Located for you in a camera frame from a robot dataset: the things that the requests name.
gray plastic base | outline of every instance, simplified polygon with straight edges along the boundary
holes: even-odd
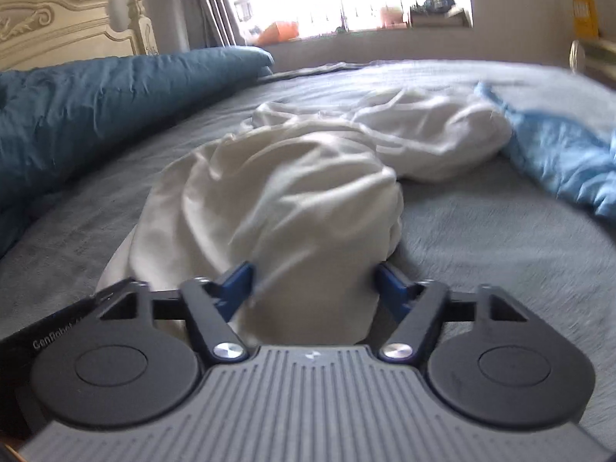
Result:
[[[174,412],[116,432],[50,423],[28,462],[558,461],[610,454],[575,424],[540,432],[489,429],[450,411],[419,373],[367,348],[264,346],[214,367]]]

gray curtain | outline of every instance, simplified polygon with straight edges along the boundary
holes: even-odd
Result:
[[[182,0],[191,49],[244,45],[229,0]]]

mattress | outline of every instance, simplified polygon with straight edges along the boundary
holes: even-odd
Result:
[[[344,104],[382,87],[472,91],[479,81],[515,107],[573,117],[606,140],[616,126],[616,95],[556,68],[408,61],[264,82],[127,148],[69,186],[0,261],[0,337],[90,295],[159,171],[236,131],[262,102]],[[412,278],[457,290],[500,285],[578,345],[598,377],[582,424],[616,449],[614,230],[547,195],[502,157],[449,182],[402,188],[402,241],[392,262]]]

white cloth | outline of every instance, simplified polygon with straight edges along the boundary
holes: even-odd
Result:
[[[400,237],[396,178],[446,179],[511,136],[491,103],[451,90],[376,92],[346,109],[266,103],[248,127],[162,172],[99,288],[133,276],[170,290],[249,260],[242,338],[357,342],[377,303],[372,269]]]

silver screw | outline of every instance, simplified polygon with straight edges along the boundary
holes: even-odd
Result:
[[[245,353],[244,348],[235,342],[221,342],[214,346],[213,352],[215,356],[225,360],[235,360]]]
[[[390,360],[404,360],[413,355],[413,348],[408,344],[394,342],[393,344],[384,345],[381,348],[381,352]]]

